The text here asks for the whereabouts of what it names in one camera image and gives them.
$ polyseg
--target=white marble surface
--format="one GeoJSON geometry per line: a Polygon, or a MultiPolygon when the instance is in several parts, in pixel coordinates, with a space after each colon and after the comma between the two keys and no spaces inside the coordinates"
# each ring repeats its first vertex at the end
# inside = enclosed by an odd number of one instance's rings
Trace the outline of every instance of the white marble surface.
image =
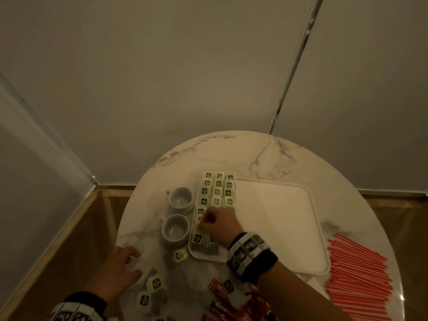
{"type": "MultiPolygon", "coordinates": [[[[161,157],[141,178],[123,214],[117,245],[133,245],[142,252],[143,271],[156,268],[166,277],[168,313],[178,321],[199,321],[214,296],[208,290],[213,277],[230,278],[224,264],[188,258],[168,270],[161,242],[160,217],[170,214],[166,190],[184,186],[197,191],[204,170],[236,172],[238,177],[299,183],[312,193],[327,241],[341,232],[388,258],[388,273],[395,289],[387,304],[390,318],[404,319],[399,269],[388,238],[377,217],[357,190],[337,170],[312,152],[271,135],[225,131],[186,141],[161,157]]],[[[322,284],[327,277],[318,276],[322,284]]],[[[132,286],[120,299],[125,320],[142,320],[136,310],[132,286]]]]}

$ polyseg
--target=person's left hand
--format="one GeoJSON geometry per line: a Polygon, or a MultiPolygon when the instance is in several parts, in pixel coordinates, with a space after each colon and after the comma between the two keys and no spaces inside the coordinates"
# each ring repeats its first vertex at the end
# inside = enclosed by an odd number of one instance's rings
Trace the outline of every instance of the person's left hand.
{"type": "Polygon", "coordinates": [[[83,287],[106,302],[110,302],[123,293],[142,276],[141,270],[125,272],[125,264],[131,262],[131,256],[140,257],[141,253],[134,247],[116,247],[83,287]]]}

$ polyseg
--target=ceramic cup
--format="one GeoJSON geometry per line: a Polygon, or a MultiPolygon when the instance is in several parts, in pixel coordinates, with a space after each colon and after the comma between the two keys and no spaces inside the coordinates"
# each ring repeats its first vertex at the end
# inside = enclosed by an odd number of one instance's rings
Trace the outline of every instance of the ceramic cup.
{"type": "Polygon", "coordinates": [[[167,190],[169,204],[174,208],[174,211],[179,214],[187,214],[192,209],[193,200],[192,192],[185,187],[167,190]]]}
{"type": "Polygon", "coordinates": [[[169,245],[181,246],[188,240],[190,225],[186,216],[173,214],[162,220],[162,236],[169,245]]]}

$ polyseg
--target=white tray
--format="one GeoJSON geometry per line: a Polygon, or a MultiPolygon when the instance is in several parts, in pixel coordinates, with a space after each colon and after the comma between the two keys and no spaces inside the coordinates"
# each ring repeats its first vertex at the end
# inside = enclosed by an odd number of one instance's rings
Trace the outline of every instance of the white tray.
{"type": "MultiPolygon", "coordinates": [[[[330,270],[329,255],[311,193],[293,183],[236,179],[235,211],[244,230],[257,232],[279,260],[296,273],[324,275],[330,270]]],[[[219,255],[189,252],[197,259],[226,262],[219,255]]]]}

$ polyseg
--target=wooden floor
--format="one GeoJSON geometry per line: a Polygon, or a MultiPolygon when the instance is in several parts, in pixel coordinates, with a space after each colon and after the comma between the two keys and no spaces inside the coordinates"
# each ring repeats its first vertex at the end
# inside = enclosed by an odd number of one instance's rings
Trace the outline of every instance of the wooden floor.
{"type": "MultiPolygon", "coordinates": [[[[82,288],[114,248],[131,187],[98,188],[0,313],[0,320],[44,320],[67,295],[82,288]]],[[[399,264],[406,320],[428,320],[428,199],[364,196],[381,222],[399,264]]],[[[106,316],[123,320],[118,302],[106,316]]]]}

